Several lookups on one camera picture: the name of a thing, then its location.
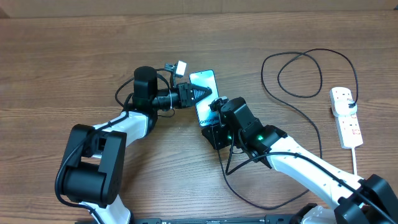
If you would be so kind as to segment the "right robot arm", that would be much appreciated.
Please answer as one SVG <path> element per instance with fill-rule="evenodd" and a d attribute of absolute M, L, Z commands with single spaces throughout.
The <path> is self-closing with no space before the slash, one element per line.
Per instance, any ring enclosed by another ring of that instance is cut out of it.
<path fill-rule="evenodd" d="M 300 223 L 323 220 L 327 223 L 397 223 L 397 196 L 390 185 L 373 174 L 367 179 L 345 172 L 304 149 L 285 131 L 262 125 L 241 97 L 203 100 L 200 107 L 210 114 L 202 134 L 216 149 L 240 148 L 248 159 L 230 175 L 250 162 L 261 162 L 313 192 L 328 206 L 307 210 Z"/>

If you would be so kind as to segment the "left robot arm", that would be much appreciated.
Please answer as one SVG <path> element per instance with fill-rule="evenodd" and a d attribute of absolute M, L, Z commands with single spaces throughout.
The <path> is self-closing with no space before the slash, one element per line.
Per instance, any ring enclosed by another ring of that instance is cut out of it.
<path fill-rule="evenodd" d="M 207 86 L 176 83 L 183 76 L 176 65 L 163 70 L 170 73 L 168 80 L 160 69 L 135 69 L 130 78 L 134 90 L 119 102 L 118 117 L 72 127 L 54 183 L 60 203 L 89 211 L 94 223 L 134 223 L 119 195 L 126 148 L 153 130 L 160 110 L 190 108 L 212 93 Z"/>

